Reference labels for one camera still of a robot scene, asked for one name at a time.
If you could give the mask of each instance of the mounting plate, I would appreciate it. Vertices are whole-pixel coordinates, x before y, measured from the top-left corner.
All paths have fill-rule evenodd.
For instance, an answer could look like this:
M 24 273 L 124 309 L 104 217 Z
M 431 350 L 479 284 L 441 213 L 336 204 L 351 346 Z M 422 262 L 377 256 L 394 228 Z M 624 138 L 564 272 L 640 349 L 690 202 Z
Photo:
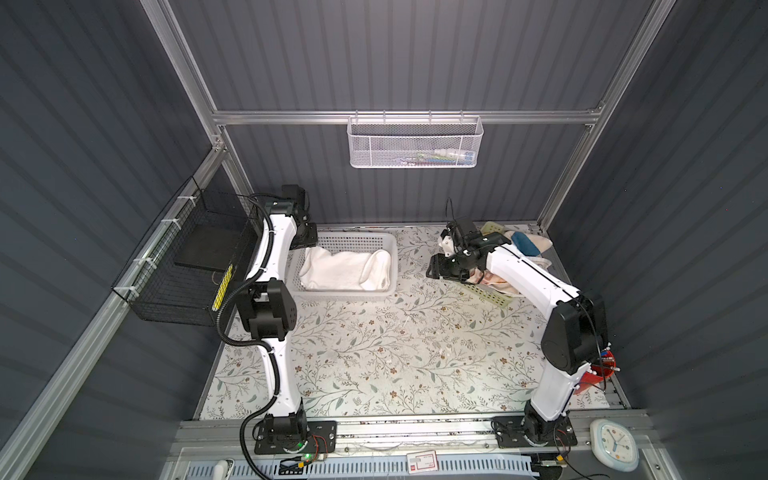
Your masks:
M 542 446 L 542 447 L 554 447 L 554 438 L 547 442 L 546 445 L 532 445 L 528 440 L 525 438 L 525 434 L 523 432 L 523 425 L 520 423 L 521 417 L 513 417 L 513 416 L 506 416 L 506 417 L 493 417 L 492 422 L 498 422 L 500 425 L 504 427 L 504 429 L 498 429 L 496 430 L 495 437 L 496 442 L 498 443 L 498 447 L 500 449 L 523 449 L 523 448 L 530 448 L 532 446 Z M 565 435 L 560 434 L 558 436 L 559 439 L 563 440 L 565 442 L 566 446 L 576 446 L 578 444 L 578 441 L 576 440 L 576 432 L 574 432 L 573 425 L 571 425 L 571 419 L 566 417 L 564 420 L 561 420 L 562 424 L 560 429 L 565 432 Z
M 312 435 L 325 439 L 317 444 L 318 453 L 331 453 L 336 449 L 336 422 L 308 422 L 307 438 L 310 439 L 300 453 L 314 453 L 315 442 L 311 441 Z M 284 455 L 286 450 L 296 448 L 296 439 L 278 437 L 275 442 L 269 443 L 264 425 L 259 426 L 256 436 L 256 447 L 253 453 L 256 455 Z

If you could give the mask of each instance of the yellow label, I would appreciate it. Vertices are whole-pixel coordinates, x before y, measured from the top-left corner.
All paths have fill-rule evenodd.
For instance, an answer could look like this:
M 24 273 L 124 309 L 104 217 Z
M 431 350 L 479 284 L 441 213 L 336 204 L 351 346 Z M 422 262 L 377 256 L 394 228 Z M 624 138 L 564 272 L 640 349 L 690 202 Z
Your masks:
M 230 280 L 232 280 L 232 265 L 230 264 L 229 268 L 227 268 L 227 272 L 224 274 L 224 277 L 221 279 L 221 284 L 219 285 L 219 291 L 216 294 L 216 299 L 214 300 L 214 312 L 219 309 L 221 306 L 221 303 L 224 301 L 224 294 L 227 292 L 227 286 L 230 284 Z

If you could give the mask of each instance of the white plastic basket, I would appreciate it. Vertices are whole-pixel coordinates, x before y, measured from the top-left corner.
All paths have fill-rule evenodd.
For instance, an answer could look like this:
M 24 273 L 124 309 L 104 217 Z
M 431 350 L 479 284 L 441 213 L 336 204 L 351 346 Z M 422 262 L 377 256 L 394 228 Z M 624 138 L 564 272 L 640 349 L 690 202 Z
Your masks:
M 347 233 L 347 232 L 319 232 L 317 245 L 330 253 L 360 252 L 373 253 L 377 250 L 386 250 L 392 257 L 389 266 L 389 288 L 383 292 L 329 290 L 306 290 L 299 279 L 299 272 L 304 265 L 305 249 L 295 250 L 293 258 L 288 265 L 286 273 L 286 285 L 294 297 L 305 300 L 349 300 L 357 302 L 375 302 L 384 300 L 395 294 L 397 288 L 397 240 L 391 233 Z
M 480 117 L 407 123 L 350 117 L 346 132 L 354 168 L 472 168 L 477 165 L 483 128 Z

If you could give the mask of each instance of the blue sponge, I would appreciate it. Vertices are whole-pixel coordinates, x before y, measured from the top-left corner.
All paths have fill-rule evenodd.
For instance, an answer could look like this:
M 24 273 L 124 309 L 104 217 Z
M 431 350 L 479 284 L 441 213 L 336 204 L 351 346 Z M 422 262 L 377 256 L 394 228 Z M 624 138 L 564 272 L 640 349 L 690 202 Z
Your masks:
M 536 257 L 541 252 L 538 251 L 538 248 L 531 242 L 531 239 L 528 238 L 528 235 L 522 232 L 514 232 L 512 234 L 512 243 L 515 244 L 515 246 L 520 250 L 520 253 L 525 255 L 526 257 Z

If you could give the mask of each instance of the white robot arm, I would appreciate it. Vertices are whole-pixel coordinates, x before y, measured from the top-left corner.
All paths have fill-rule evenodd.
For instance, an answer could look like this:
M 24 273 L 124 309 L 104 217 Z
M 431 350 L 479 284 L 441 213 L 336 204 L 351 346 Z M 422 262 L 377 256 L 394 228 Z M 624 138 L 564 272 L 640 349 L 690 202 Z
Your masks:
M 221 340 L 230 346 L 256 346 L 264 360 L 269 402 L 248 415 L 240 426 L 240 447 L 249 466 L 262 479 L 267 477 L 255 466 L 245 441 L 247 423 L 259 415 L 255 453 L 262 455 L 299 454 L 292 460 L 310 458 L 313 453 L 329 453 L 335 448 L 335 422 L 308 422 L 294 379 L 290 340 L 296 327 L 296 303 L 286 288 L 288 251 L 317 243 L 317 226 L 309 222 L 306 192 L 298 185 L 283 185 L 282 195 L 254 195 L 250 199 L 260 212 L 263 235 L 256 259 L 244 281 L 229 290 L 214 321 Z M 258 197 L 268 197 L 261 202 Z M 235 305 L 243 328 L 251 339 L 230 338 L 225 322 Z
M 500 233 L 482 235 L 469 219 L 450 222 L 442 239 L 441 244 L 452 245 L 454 253 L 433 256 L 428 277 L 465 283 L 472 268 L 490 270 L 518 289 L 548 319 L 541 340 L 546 358 L 544 374 L 526 403 L 522 430 L 532 445 L 552 442 L 574 388 L 607 346 L 602 298 L 582 293 L 552 276 Z

